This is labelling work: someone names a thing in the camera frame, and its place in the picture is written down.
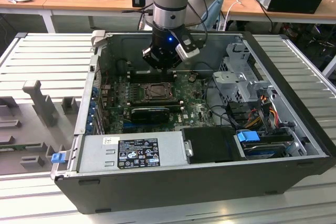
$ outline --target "desk leg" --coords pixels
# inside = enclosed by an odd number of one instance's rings
[[[89,24],[90,24],[90,28],[91,29],[95,29],[95,21],[93,20],[93,17],[92,16],[89,16]]]
[[[335,69],[336,69],[336,55],[322,71],[322,74],[328,78],[334,72]]]
[[[46,25],[48,33],[56,33],[54,23],[52,21],[52,13],[50,10],[41,10],[40,15],[42,16],[44,20],[44,24]]]

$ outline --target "blue plastic tab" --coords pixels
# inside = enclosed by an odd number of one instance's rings
[[[98,88],[92,87],[92,94],[94,95],[98,94]]]
[[[51,157],[51,162],[55,163],[65,163],[65,153],[54,153]]]
[[[260,141],[259,135],[256,131],[242,131],[237,134],[240,142],[256,142]]]

